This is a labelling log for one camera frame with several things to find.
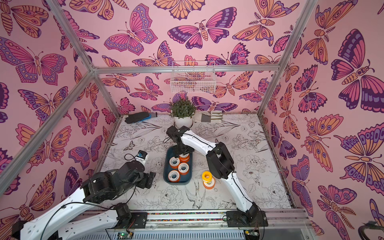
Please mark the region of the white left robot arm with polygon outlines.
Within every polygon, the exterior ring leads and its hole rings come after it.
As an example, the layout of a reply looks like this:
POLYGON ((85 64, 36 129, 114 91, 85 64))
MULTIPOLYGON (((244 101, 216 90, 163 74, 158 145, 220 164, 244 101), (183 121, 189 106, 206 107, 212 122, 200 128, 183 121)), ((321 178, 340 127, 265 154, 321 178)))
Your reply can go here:
POLYGON ((126 162, 120 169, 95 173, 60 204, 31 221, 13 224, 11 236, 17 240, 63 240, 79 238, 101 228, 127 227, 132 217, 127 203, 106 208, 99 221, 79 221, 77 230, 70 221, 83 212, 100 207, 104 201, 115 200, 131 188, 150 189, 155 172, 145 172, 141 162, 126 162))

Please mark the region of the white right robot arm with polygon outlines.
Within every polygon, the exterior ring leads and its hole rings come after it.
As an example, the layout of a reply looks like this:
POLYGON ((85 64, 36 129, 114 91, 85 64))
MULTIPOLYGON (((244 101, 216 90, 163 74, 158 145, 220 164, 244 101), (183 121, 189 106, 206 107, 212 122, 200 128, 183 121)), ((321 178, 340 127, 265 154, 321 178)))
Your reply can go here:
POLYGON ((222 142, 214 143, 205 140, 185 126, 180 129, 171 126, 166 134, 176 144, 176 154, 185 155, 195 151, 206 157, 209 171, 213 177, 221 179, 229 190, 242 221, 254 224, 256 217, 261 215, 261 210, 240 183, 235 162, 226 145, 222 142))

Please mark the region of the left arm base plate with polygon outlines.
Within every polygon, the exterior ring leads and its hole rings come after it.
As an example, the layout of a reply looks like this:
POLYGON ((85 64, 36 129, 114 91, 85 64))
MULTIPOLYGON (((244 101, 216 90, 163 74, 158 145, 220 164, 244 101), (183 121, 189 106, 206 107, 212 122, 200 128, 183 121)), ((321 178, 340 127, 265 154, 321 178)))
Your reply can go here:
POLYGON ((147 224, 147 212, 133 212, 119 217, 116 229, 144 229, 147 224))

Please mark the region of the yellow tape roll front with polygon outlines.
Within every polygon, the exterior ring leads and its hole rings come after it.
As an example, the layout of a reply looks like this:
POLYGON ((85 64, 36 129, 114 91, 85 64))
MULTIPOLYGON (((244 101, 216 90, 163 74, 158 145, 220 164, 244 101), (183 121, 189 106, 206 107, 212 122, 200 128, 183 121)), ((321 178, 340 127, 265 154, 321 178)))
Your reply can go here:
POLYGON ((203 182, 210 183, 212 181, 212 179, 213 179, 213 176, 212 176, 211 172, 209 172, 209 171, 203 172, 203 174, 202 174, 203 182))

